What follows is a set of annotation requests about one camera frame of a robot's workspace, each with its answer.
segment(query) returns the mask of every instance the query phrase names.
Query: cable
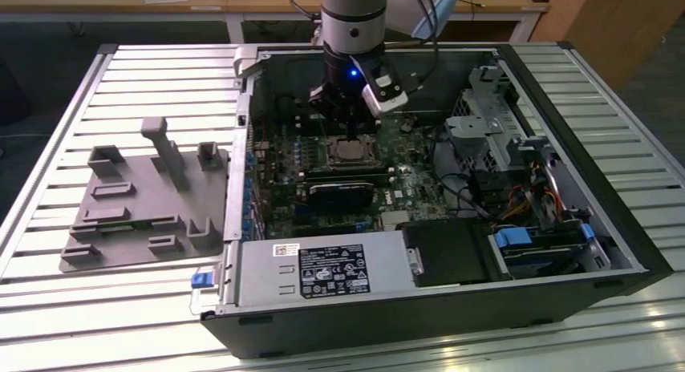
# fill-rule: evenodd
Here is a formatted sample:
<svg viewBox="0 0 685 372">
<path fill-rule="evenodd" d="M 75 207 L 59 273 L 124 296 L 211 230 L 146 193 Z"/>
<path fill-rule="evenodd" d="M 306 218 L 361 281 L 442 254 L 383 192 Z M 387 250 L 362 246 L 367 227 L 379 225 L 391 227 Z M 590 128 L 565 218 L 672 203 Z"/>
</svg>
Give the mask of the cable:
<svg viewBox="0 0 685 372">
<path fill-rule="evenodd" d="M 475 20 L 475 3 L 473 3 L 473 0 L 470 0 L 469 4 L 471 5 L 471 22 Z"/>
<path fill-rule="evenodd" d="M 9 134 L 0 135 L 0 139 L 4 138 L 27 138 L 27 137 L 49 137 L 52 134 Z"/>
<path fill-rule="evenodd" d="M 317 14 L 311 13 L 310 11 L 305 10 L 305 7 L 302 7 L 295 0 L 290 0 L 290 5 L 302 13 L 303 16 L 306 16 L 313 22 L 318 19 Z"/>
<path fill-rule="evenodd" d="M 433 52 L 434 52 L 434 59 L 433 59 L 433 64 L 431 64 L 431 66 L 429 68 L 429 71 L 426 73 L 423 73 L 423 81 L 426 79 L 429 79 L 429 77 L 434 73 L 435 68 L 438 67 L 438 57 L 439 57 L 439 50 L 438 50 L 438 9 L 435 8 L 434 0 L 429 0 L 429 3 L 430 3 L 430 9 L 433 11 L 433 20 L 434 20 L 434 25 L 433 25 Z"/>
<path fill-rule="evenodd" d="M 429 37 L 433 39 L 434 61 L 431 63 L 431 66 L 430 66 L 429 70 L 426 71 L 426 73 L 423 73 L 418 77 L 418 86 L 414 89 L 411 89 L 410 91 L 407 91 L 407 94 L 414 93 L 415 91 L 418 91 L 418 89 L 422 88 L 423 82 L 430 77 L 430 75 L 434 73 L 435 68 L 438 66 L 438 58 L 439 58 L 439 50 L 438 50 L 438 14 L 437 14 L 434 0 L 429 0 L 429 2 L 430 2 L 431 10 L 434 11 L 434 20 L 435 20 L 435 22 L 433 21 L 433 19 L 430 17 L 429 10 L 426 9 L 426 5 L 423 4 L 423 1 L 422 0 L 417 0 L 417 4 L 421 7 L 421 11 L 423 12 L 423 17 L 426 18 L 426 21 L 429 22 L 429 26 L 430 26 L 430 36 Z"/>
</svg>

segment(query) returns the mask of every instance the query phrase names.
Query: warning label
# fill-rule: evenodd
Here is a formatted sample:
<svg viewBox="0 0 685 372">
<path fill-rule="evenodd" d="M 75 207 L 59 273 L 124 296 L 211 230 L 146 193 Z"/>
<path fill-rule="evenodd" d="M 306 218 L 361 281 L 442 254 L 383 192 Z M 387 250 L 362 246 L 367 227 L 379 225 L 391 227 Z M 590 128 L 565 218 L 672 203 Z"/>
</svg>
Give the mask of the warning label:
<svg viewBox="0 0 685 372">
<path fill-rule="evenodd" d="M 370 291 L 362 244 L 299 250 L 299 294 L 303 298 Z"/>
</svg>

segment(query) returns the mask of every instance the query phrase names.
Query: slotted metal table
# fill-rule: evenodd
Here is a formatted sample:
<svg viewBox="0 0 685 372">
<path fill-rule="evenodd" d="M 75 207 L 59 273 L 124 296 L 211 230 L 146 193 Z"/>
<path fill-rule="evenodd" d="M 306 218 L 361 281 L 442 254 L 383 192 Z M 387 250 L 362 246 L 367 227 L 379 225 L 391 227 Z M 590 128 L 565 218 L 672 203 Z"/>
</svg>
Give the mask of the slotted metal table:
<svg viewBox="0 0 685 372">
<path fill-rule="evenodd" d="M 676 270 L 566 321 L 274 360 L 240 361 L 190 309 L 190 278 L 216 258 L 63 274 L 57 265 L 95 145 L 150 154 L 142 118 L 182 150 L 231 149 L 235 45 L 104 47 L 0 228 L 0 370 L 676 370 L 685 367 L 685 175 L 578 56 L 515 45 L 542 89 Z M 525 106 L 538 134 L 542 128 Z M 212 297 L 208 290 L 200 299 Z"/>
</svg>

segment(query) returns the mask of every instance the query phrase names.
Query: black cable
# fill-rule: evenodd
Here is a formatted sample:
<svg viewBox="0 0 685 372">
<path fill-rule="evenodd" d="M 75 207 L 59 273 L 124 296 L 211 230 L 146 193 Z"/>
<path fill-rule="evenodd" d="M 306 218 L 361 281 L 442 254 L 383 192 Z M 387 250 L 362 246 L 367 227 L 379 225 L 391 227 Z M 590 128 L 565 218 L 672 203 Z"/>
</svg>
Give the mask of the black cable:
<svg viewBox="0 0 685 372">
<path fill-rule="evenodd" d="M 429 0 L 430 3 L 430 9 L 433 11 L 433 52 L 434 52 L 434 58 L 433 63 L 430 65 L 429 71 L 423 73 L 423 81 L 429 79 L 431 74 L 435 72 L 435 69 L 438 68 L 438 58 L 439 58 L 439 50 L 438 50 L 438 9 L 435 8 L 435 2 L 434 0 Z"/>
<path fill-rule="evenodd" d="M 429 14 L 429 9 L 426 9 L 426 5 L 423 4 L 423 1 L 422 0 L 417 0 L 417 4 L 421 7 L 421 11 L 423 12 L 423 17 L 426 18 L 426 21 L 429 21 L 429 26 L 430 26 L 430 36 L 429 37 L 433 39 L 434 62 L 431 64 L 431 67 L 426 71 L 426 73 L 418 77 L 418 83 L 419 83 L 418 87 L 415 87 L 414 89 L 407 91 L 407 94 L 414 93 L 419 89 L 421 84 L 426 81 L 426 79 L 434 73 L 435 67 L 438 66 L 438 54 L 439 54 L 439 50 L 438 50 L 438 34 L 437 34 L 438 33 L 438 15 L 437 15 L 437 12 L 435 12 L 435 9 L 434 9 L 435 8 L 434 0 L 429 0 L 429 1 L 430 1 L 430 5 L 431 5 L 431 10 L 434 10 L 435 22 L 433 22 L 433 19 L 431 19 L 430 14 Z"/>
<path fill-rule="evenodd" d="M 473 0 L 470 0 L 469 4 L 471 5 L 471 22 L 473 22 L 475 20 L 475 3 L 473 3 Z"/>
<path fill-rule="evenodd" d="M 317 15 L 311 13 L 310 11 L 305 10 L 305 7 L 302 7 L 295 0 L 290 0 L 290 5 L 302 13 L 303 16 L 306 16 L 311 21 L 317 20 Z"/>
</svg>

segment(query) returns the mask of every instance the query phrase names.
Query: black power cord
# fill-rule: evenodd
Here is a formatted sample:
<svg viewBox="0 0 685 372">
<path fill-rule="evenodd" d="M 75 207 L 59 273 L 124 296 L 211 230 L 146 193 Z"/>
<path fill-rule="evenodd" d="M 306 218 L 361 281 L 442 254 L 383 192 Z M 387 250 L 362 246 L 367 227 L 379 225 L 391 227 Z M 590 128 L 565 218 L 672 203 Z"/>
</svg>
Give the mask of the black power cord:
<svg viewBox="0 0 685 372">
<path fill-rule="evenodd" d="M 302 7 L 295 0 L 290 0 L 290 5 L 302 13 L 303 16 L 306 16 L 313 22 L 319 19 L 318 14 L 311 13 L 310 11 L 305 10 L 305 7 Z"/>
<path fill-rule="evenodd" d="M 475 8 L 485 7 L 485 5 L 482 3 L 474 3 L 473 0 L 469 0 L 469 1 L 459 0 L 459 2 L 469 3 L 469 5 L 471 6 L 471 22 L 473 22 L 475 20 Z"/>
<path fill-rule="evenodd" d="M 435 3 L 434 0 L 429 0 L 430 7 L 433 10 L 434 18 L 430 17 L 429 9 L 426 9 L 426 5 L 423 4 L 423 0 L 417 0 L 417 4 L 421 7 L 421 11 L 423 12 L 423 17 L 426 18 L 426 21 L 429 21 L 430 26 L 430 38 L 433 40 L 433 50 L 434 50 L 434 61 L 430 65 L 429 70 L 418 76 L 418 86 L 407 91 L 407 94 L 414 93 L 418 91 L 418 89 L 422 88 L 423 82 L 426 82 L 426 79 L 430 77 L 430 75 L 434 73 L 435 68 L 438 66 L 438 59 L 439 59 L 439 50 L 438 50 L 438 14 L 435 10 Z"/>
</svg>

